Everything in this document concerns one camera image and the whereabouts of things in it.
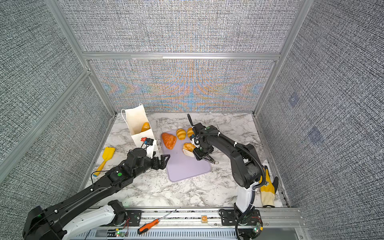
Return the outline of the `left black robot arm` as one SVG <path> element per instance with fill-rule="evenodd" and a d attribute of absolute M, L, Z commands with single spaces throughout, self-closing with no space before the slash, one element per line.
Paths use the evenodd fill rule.
<path fill-rule="evenodd" d="M 105 174 L 86 189 L 72 197 L 43 209 L 37 206 L 28 213 L 24 230 L 25 240 L 62 240 L 69 231 L 65 226 L 75 217 L 95 203 L 109 197 L 126 186 L 149 169 L 166 168 L 170 155 L 149 158 L 147 151 L 135 148 L 127 153 L 127 158 L 117 166 L 105 171 Z"/>

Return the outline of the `yellow object behind right arm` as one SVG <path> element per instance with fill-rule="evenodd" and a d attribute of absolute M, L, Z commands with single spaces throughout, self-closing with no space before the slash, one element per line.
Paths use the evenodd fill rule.
<path fill-rule="evenodd" d="M 269 169 L 264 166 L 266 173 L 266 185 L 261 187 L 261 202 L 264 208 L 274 208 L 275 196 L 279 186 L 279 178 L 275 177 L 271 180 Z"/>

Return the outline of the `steel tongs with white tips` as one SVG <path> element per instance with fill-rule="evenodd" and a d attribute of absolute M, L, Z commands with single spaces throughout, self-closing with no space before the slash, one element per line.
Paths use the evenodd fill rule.
<path fill-rule="evenodd" d="M 195 158 L 196 156 L 194 155 L 193 152 L 191 151 L 188 151 L 186 149 L 183 149 L 183 153 L 187 156 L 187 157 L 191 157 L 191 158 Z M 211 156 L 207 156 L 207 157 L 203 157 L 203 160 L 211 163 L 211 164 L 214 164 L 214 165 L 217 165 L 219 164 L 218 161 L 214 160 Z"/>

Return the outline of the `white paper bag with flower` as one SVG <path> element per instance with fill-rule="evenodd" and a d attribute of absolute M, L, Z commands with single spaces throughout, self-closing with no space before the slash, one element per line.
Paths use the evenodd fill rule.
<path fill-rule="evenodd" d="M 139 106 L 136 108 L 122 109 L 121 115 L 128 126 L 136 147 L 139 148 L 142 145 L 142 138 L 150 138 L 154 140 L 153 147 L 150 147 L 150 149 L 155 152 L 159 150 L 156 137 L 147 118 L 145 108 L 142 104 L 139 104 Z M 149 129 L 142 132 L 142 127 L 145 123 L 149 124 Z"/>

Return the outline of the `golden knotted puff pastry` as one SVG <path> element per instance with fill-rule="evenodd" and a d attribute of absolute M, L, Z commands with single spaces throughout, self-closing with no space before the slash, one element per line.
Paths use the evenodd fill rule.
<path fill-rule="evenodd" d="M 184 145 L 183 145 L 183 152 L 185 154 L 193 154 L 193 150 L 195 148 L 196 148 L 196 146 L 191 144 L 191 143 L 184 143 Z"/>

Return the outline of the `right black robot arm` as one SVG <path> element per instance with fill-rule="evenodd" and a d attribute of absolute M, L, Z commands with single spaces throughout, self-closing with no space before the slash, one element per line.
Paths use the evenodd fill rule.
<path fill-rule="evenodd" d="M 232 176 L 238 185 L 235 209 L 241 214 L 249 211 L 253 205 L 256 189 L 266 184 L 267 174 L 253 145 L 243 145 L 225 136 L 214 126 L 205 127 L 201 123 L 192 127 L 191 138 L 196 146 L 195 158 L 214 163 L 211 153 L 217 149 L 224 153 L 231 164 Z"/>

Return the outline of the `large striped croissant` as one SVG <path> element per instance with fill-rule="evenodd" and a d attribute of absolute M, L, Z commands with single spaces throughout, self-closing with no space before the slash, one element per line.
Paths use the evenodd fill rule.
<path fill-rule="evenodd" d="M 149 122 L 145 122 L 142 125 L 141 132 L 146 132 L 146 131 L 148 131 L 150 129 L 151 129 L 150 123 Z"/>

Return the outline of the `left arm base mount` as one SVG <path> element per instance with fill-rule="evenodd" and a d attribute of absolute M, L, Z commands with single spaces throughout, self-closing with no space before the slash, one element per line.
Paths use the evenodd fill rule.
<path fill-rule="evenodd" d="M 138 227 L 142 219 L 141 210 L 127 210 L 123 204 L 118 200 L 113 200 L 107 203 L 108 207 L 112 207 L 115 216 L 112 222 L 107 224 L 106 227 L 111 229 L 106 230 L 107 240 L 122 240 L 129 234 L 129 227 Z"/>

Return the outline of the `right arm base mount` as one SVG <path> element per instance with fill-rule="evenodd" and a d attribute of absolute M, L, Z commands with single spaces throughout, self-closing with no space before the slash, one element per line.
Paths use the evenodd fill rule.
<path fill-rule="evenodd" d="M 259 237 L 264 230 L 264 223 L 260 211 L 252 208 L 238 224 L 241 214 L 234 209 L 220 209 L 219 215 L 223 226 L 235 227 L 235 236 L 242 240 L 254 240 Z"/>

